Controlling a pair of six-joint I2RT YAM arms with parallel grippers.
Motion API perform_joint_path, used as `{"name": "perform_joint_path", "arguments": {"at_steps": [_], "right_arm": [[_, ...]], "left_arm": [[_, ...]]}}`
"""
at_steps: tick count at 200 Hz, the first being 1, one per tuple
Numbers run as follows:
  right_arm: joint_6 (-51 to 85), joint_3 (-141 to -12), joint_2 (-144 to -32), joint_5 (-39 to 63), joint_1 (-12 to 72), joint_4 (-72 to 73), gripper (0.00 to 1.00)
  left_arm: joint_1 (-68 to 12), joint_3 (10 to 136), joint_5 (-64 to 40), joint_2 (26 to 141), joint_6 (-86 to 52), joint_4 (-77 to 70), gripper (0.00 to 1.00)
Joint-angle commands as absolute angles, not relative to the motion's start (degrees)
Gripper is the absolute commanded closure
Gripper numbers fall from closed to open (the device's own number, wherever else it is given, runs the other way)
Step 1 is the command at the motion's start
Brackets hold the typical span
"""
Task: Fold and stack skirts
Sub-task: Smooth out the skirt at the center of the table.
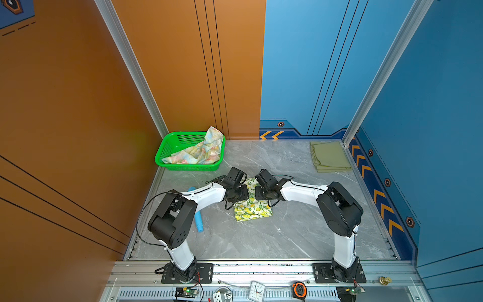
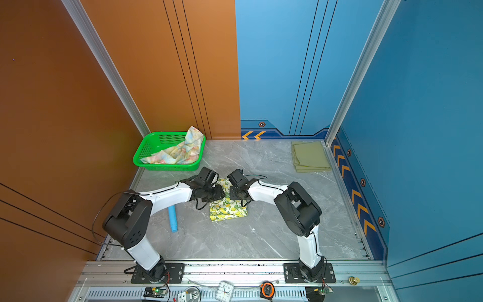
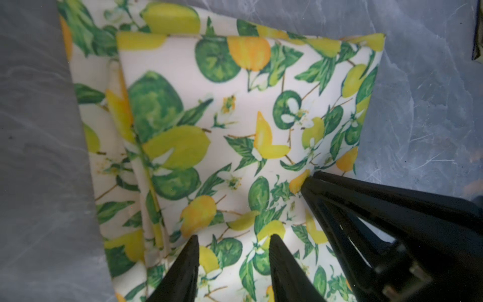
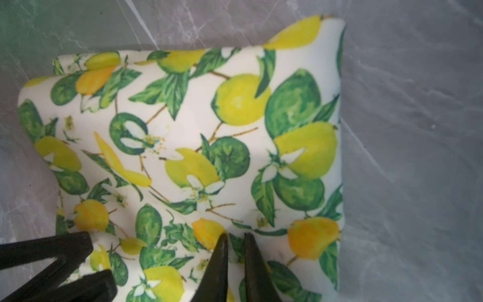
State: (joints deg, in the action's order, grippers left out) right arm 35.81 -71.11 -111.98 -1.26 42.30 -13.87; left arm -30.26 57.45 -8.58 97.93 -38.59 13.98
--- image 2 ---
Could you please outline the lemon print skirt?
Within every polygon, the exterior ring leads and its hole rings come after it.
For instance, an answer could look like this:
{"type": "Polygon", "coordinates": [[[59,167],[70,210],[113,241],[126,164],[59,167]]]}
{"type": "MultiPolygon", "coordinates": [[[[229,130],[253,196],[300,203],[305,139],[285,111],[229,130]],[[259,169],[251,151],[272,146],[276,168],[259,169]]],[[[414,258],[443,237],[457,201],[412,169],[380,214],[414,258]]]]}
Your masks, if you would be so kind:
{"type": "Polygon", "coordinates": [[[243,207],[245,201],[233,200],[230,197],[231,183],[227,179],[218,180],[225,197],[222,200],[214,201],[210,204],[211,221],[224,221],[248,216],[247,207],[243,207]]]}

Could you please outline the pastel floral skirt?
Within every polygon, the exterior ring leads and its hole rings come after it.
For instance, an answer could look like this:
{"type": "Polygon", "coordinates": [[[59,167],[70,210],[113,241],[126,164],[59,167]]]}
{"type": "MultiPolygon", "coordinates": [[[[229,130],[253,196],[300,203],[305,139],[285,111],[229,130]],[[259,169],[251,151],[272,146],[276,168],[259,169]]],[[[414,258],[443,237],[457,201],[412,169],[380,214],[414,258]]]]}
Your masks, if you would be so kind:
{"type": "Polygon", "coordinates": [[[144,164],[191,164],[199,158],[204,134],[190,127],[183,142],[166,148],[152,156],[142,158],[144,164]]]}

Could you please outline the green plastic basket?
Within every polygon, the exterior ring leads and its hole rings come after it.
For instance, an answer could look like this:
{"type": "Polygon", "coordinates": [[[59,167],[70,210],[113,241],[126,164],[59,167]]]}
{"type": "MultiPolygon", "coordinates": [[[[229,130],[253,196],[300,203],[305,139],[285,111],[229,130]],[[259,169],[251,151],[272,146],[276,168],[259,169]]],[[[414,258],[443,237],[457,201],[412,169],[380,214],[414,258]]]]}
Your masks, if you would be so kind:
{"type": "Polygon", "coordinates": [[[195,171],[198,169],[205,149],[206,137],[200,147],[197,161],[191,164],[144,164],[142,158],[152,156],[166,148],[177,146],[183,142],[186,132],[152,132],[143,138],[133,156],[133,163],[149,171],[195,171]]]}

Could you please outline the olive green skirt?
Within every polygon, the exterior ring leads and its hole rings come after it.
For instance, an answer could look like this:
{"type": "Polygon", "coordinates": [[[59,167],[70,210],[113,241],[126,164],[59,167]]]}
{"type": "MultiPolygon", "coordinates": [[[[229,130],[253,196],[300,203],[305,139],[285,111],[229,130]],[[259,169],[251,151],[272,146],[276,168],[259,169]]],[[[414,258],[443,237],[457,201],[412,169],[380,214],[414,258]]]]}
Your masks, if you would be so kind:
{"type": "Polygon", "coordinates": [[[293,164],[296,172],[331,171],[321,142],[292,142],[293,164]]]}

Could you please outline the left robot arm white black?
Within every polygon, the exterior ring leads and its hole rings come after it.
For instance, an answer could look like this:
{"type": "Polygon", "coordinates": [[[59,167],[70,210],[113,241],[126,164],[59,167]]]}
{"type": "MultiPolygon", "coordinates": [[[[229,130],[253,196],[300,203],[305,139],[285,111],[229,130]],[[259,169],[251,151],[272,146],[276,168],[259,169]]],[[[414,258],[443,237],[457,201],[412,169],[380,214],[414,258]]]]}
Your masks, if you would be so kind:
{"type": "Polygon", "coordinates": [[[136,262],[135,268],[153,283],[165,282],[168,269],[163,257],[153,248],[146,233],[152,215],[171,206],[195,201],[207,205],[225,197],[219,174],[204,167],[201,172],[174,185],[153,191],[121,193],[103,221],[103,229],[136,262]]]}

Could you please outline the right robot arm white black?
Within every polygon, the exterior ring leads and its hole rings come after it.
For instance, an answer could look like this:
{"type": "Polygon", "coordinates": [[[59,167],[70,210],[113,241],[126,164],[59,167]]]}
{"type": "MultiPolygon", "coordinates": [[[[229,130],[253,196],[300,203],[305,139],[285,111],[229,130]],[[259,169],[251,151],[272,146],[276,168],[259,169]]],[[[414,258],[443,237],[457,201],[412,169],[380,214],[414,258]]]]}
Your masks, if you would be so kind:
{"type": "Polygon", "coordinates": [[[303,279],[315,283],[323,277],[327,258],[319,248],[321,208],[298,182],[275,185],[249,179],[241,169],[228,175],[230,197],[240,201],[263,201],[277,207],[285,224],[298,237],[299,267],[303,279]]]}

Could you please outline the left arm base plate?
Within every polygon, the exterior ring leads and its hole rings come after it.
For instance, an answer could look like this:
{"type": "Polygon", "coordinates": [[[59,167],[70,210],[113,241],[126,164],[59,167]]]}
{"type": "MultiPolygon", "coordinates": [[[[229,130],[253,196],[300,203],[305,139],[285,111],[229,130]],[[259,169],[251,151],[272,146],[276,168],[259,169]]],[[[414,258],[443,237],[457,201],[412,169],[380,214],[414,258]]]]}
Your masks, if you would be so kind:
{"type": "Polygon", "coordinates": [[[136,265],[132,274],[132,284],[181,284],[185,271],[185,263],[164,263],[147,271],[136,265]]]}

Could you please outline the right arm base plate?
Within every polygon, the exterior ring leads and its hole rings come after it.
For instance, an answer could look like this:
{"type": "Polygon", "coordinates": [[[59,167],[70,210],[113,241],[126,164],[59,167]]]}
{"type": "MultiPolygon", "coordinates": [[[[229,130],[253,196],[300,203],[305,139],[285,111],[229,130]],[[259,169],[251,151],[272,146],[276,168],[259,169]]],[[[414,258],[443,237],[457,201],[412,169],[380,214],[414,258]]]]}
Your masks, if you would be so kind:
{"type": "Polygon", "coordinates": [[[333,266],[329,262],[320,262],[315,268],[302,263],[284,263],[284,279],[286,283],[328,283],[337,282],[333,266]]]}

